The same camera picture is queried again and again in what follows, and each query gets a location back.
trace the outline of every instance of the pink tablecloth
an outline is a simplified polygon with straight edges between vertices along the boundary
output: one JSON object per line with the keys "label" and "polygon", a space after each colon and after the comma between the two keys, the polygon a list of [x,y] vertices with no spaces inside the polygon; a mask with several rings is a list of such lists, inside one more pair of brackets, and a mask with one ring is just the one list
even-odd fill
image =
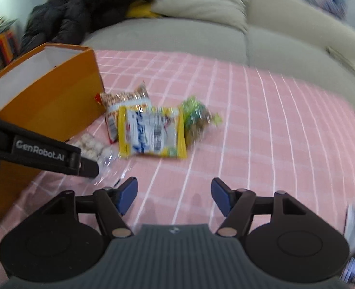
{"label": "pink tablecloth", "polygon": [[[182,53],[96,51],[107,92],[145,82],[154,105],[177,106],[196,95],[224,124],[208,132],[188,159],[136,158],[128,176],[138,196],[125,216],[143,223],[208,223],[223,216],[211,198],[213,177],[262,196],[285,190],[343,231],[346,205],[355,201],[355,112],[323,90],[280,75]],[[108,142],[103,118],[88,131]],[[91,194],[84,179],[43,172],[0,225],[0,240],[59,192]],[[81,221],[95,226],[93,216]],[[256,227],[269,217],[254,220]],[[6,280],[0,265],[0,283]]]}

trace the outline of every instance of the sofa backrest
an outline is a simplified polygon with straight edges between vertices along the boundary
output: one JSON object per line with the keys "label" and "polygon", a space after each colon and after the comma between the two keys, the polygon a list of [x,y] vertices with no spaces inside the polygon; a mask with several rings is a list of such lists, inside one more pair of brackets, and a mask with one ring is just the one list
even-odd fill
{"label": "sofa backrest", "polygon": [[355,64],[355,30],[303,0],[251,0],[247,22],[326,50]]}

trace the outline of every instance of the beige sofa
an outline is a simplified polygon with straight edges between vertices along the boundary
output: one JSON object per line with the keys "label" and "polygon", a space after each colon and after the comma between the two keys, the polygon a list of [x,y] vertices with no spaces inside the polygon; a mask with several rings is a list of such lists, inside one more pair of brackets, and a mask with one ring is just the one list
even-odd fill
{"label": "beige sofa", "polygon": [[311,82],[355,107],[354,29],[302,0],[250,0],[247,22],[244,34],[182,18],[133,19],[91,34],[84,44],[180,51],[246,64]]}

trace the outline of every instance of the barcode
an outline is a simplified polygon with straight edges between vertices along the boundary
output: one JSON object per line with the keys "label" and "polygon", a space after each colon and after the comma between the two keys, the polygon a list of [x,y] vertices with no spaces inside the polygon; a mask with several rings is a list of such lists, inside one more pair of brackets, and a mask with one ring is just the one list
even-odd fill
{"label": "barcode", "polygon": [[159,152],[161,150],[161,128],[157,127],[154,130],[154,150]]}

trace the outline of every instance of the plaid tablecloth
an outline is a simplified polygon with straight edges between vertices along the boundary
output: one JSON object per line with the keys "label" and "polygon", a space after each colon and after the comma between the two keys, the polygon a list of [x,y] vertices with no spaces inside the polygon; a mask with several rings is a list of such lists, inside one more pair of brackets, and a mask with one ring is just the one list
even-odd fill
{"label": "plaid tablecloth", "polygon": [[[211,198],[213,177],[261,196],[285,190],[343,231],[346,205],[355,201],[355,112],[339,97],[267,71],[183,53],[96,51],[96,57],[107,92],[145,82],[156,106],[177,106],[195,95],[224,118],[187,160],[134,159],[127,175],[138,178],[138,196],[125,216],[134,231],[144,223],[208,223],[215,230],[224,218]],[[88,132],[108,142],[103,117]],[[82,178],[41,173],[1,223],[0,240],[59,192],[86,195],[97,188]],[[80,220],[96,227],[92,215]],[[253,227],[267,221],[258,216]]]}

